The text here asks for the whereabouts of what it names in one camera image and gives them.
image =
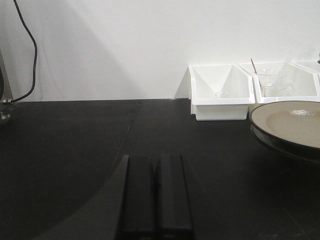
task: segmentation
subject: black object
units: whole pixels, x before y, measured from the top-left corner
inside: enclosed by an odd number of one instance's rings
[[[148,157],[130,157],[121,239],[156,237],[154,172]]]
[[[193,229],[181,157],[163,155],[156,169],[156,181],[160,239],[192,239]]]

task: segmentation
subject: clear glass cup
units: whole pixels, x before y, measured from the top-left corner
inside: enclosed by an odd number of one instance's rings
[[[282,78],[279,71],[274,69],[262,69],[257,71],[261,93],[263,97],[277,97],[282,88]]]

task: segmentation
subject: black table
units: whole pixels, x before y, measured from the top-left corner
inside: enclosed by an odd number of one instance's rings
[[[0,239],[104,239],[79,226],[101,221],[123,154],[186,156],[221,218],[212,239],[320,239],[320,167],[266,149],[250,125],[196,121],[188,99],[21,103],[0,126]]]

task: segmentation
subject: stacked plates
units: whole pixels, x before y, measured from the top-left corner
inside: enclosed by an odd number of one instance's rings
[[[320,102],[279,101],[250,113],[251,131],[263,145],[286,156],[320,163]]]

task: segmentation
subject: white plastic bin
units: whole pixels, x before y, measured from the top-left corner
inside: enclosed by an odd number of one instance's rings
[[[317,63],[317,61],[299,61],[294,64],[300,68],[316,73],[320,79],[320,63]]]
[[[252,76],[236,64],[190,65],[191,114],[197,120],[245,120],[255,103]]]
[[[255,63],[255,68],[259,73],[261,70],[283,69],[283,62]],[[263,95],[261,83],[258,75],[254,72],[251,63],[240,64],[240,66],[253,76],[255,100],[258,105],[280,102],[280,101],[314,101],[320,102],[320,85],[317,74],[313,71],[299,67],[296,64],[288,63],[281,82],[284,86],[289,86],[290,91],[279,91],[273,96]]]

